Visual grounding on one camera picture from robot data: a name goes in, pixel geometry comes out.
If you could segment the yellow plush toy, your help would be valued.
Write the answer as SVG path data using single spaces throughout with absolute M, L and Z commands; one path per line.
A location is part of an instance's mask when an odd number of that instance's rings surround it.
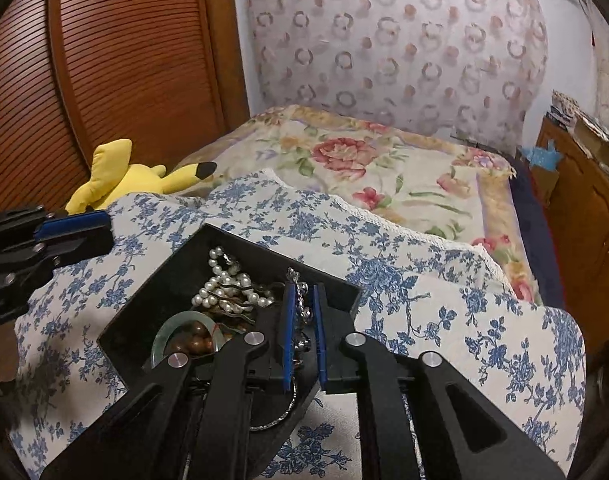
M 132 164 L 133 143 L 129 139 L 99 145 L 93 153 L 91 177 L 73 193 L 65 210 L 82 214 L 106 209 L 130 193 L 174 194 L 182 192 L 216 172 L 215 162 L 198 162 L 167 173 L 163 165 Z

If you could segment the patterned headboard cover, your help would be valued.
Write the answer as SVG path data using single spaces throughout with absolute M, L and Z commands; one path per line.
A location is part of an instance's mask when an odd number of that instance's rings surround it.
M 511 153 L 547 65 L 539 0 L 246 0 L 265 104 Z

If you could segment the silver twisted cuff bangle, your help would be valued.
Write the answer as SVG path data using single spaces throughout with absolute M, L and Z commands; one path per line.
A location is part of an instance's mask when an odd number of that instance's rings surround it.
M 298 382 L 292 378 L 286 392 L 254 393 L 251 404 L 250 431 L 263 432 L 280 426 L 294 409 L 298 396 Z

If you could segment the wooden dresser cabinet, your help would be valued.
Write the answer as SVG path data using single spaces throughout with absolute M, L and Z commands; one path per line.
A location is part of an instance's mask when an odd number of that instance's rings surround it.
M 592 356 L 609 339 L 609 179 L 571 134 L 542 120 L 536 145 L 562 154 L 553 171 L 530 169 L 553 239 L 566 308 Z

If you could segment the clutter on dresser top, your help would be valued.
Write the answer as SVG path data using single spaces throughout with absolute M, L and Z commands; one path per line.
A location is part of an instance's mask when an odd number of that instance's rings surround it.
M 595 159 L 609 176 L 609 130 L 597 118 L 589 116 L 579 103 L 557 90 L 551 92 L 547 116 L 566 129 L 580 148 Z

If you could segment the floral cream bed blanket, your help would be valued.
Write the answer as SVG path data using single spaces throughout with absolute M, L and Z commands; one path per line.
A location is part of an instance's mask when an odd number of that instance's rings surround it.
M 513 164 L 480 148 L 303 105 L 273 107 L 189 154 L 215 162 L 215 185 L 271 168 L 285 183 L 333 194 L 398 226 L 480 245 L 517 297 L 542 300 L 520 234 Z

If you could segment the blue bag on floor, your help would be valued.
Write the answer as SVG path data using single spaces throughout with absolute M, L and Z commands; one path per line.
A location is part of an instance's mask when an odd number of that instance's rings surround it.
M 562 160 L 563 155 L 556 150 L 555 141 L 549 139 L 545 148 L 541 146 L 531 146 L 518 148 L 519 154 L 529 163 L 530 167 L 539 167 L 546 171 L 553 172 Z

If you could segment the black jewelry box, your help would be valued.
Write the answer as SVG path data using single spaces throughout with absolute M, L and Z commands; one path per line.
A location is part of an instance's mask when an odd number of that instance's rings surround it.
M 213 322 L 211 324 L 216 326 L 223 337 L 238 333 L 243 335 L 254 328 L 254 323 L 247 320 L 250 318 L 256 322 L 257 313 L 247 313 L 247 318 L 236 318 L 234 314 L 193 307 L 190 302 L 211 275 L 207 263 L 208 252 L 216 249 L 216 246 L 221 246 L 227 255 L 237 257 L 242 272 L 251 271 L 251 278 L 256 278 L 260 285 L 273 286 L 274 292 L 277 289 L 275 304 L 271 308 L 278 309 L 278 313 L 282 307 L 287 268 L 292 268 L 309 285 L 323 283 L 328 303 L 333 307 L 345 308 L 350 312 L 351 320 L 355 319 L 361 296 L 359 287 L 272 252 L 259 243 L 248 242 L 215 226 L 204 224 L 147 278 L 98 338 L 99 347 L 128 389 L 134 387 L 156 366 L 152 357 L 156 336 L 162 325 L 175 314 L 192 311 L 199 313 L 198 318 L 210 318 Z M 250 434 L 248 479 L 260 476 L 269 466 L 318 394 L 314 328 L 303 328 L 303 332 L 311 338 L 313 348 L 303 353 L 300 358 L 303 364 L 295 370 L 298 387 L 295 406 L 286 420 L 274 428 Z M 280 382 L 275 393 L 257 393 L 252 405 L 251 422 L 258 426 L 276 418 L 279 408 L 287 408 L 289 393 L 283 392 Z

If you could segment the blue floral white pillow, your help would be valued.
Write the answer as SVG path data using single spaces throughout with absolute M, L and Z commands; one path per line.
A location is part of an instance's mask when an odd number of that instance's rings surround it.
M 16 324 L 10 443 L 32 479 L 124 479 L 138 430 L 85 446 L 173 387 L 198 451 L 186 478 L 361 479 L 364 402 L 390 478 L 441 478 L 459 448 L 501 479 L 562 479 L 585 349 L 568 312 L 513 292 L 480 246 L 380 219 L 262 170 L 207 198 L 134 193 L 114 248 L 58 269 Z

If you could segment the pale green jade bangle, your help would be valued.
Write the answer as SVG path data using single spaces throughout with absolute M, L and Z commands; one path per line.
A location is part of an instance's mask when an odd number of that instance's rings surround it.
M 199 358 L 218 352 L 226 340 L 216 322 L 197 311 L 175 314 L 162 324 L 152 343 L 150 364 L 156 367 L 162 359 L 174 352 L 184 352 L 190 358 Z

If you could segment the wooden louvered wardrobe door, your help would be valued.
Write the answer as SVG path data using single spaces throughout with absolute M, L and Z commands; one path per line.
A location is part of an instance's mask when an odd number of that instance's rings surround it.
M 64 206 L 100 144 L 173 167 L 248 117 L 235 0 L 0 0 L 0 211 Z

